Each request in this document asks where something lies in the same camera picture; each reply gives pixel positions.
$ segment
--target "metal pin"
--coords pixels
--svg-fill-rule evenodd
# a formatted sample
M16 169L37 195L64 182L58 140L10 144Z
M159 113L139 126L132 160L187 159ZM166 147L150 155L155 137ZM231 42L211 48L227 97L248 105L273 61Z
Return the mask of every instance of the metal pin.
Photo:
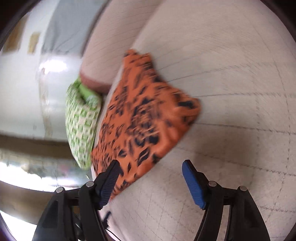
M246 190L248 190L245 186L240 186L239 188L240 188L240 190L242 190L242 191L244 191L244 192L245 192Z
M214 182L214 181L209 181L209 186L210 187L215 187L215 186L217 186L217 183Z
M56 192L57 193L60 193L60 192L62 192L64 189L62 188L62 187L58 187L57 189L56 189Z
M92 187L93 185L94 185L94 182L93 181L89 181L89 182L86 183L86 186L88 188Z

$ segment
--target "green checkered cloth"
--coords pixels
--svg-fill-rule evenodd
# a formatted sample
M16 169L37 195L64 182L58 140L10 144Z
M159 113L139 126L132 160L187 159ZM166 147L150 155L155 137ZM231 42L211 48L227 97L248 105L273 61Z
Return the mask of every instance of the green checkered cloth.
M67 90L66 131L73 157L81 169L91 166L90 153L102 97L89 90L77 79Z

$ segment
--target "black cable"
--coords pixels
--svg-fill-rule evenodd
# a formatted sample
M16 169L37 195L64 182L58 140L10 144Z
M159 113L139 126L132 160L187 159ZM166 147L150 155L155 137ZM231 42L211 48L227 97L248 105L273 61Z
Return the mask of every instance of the black cable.
M106 229L107 231L109 231L111 234L113 234L119 241L121 241L114 233L112 233L109 229Z

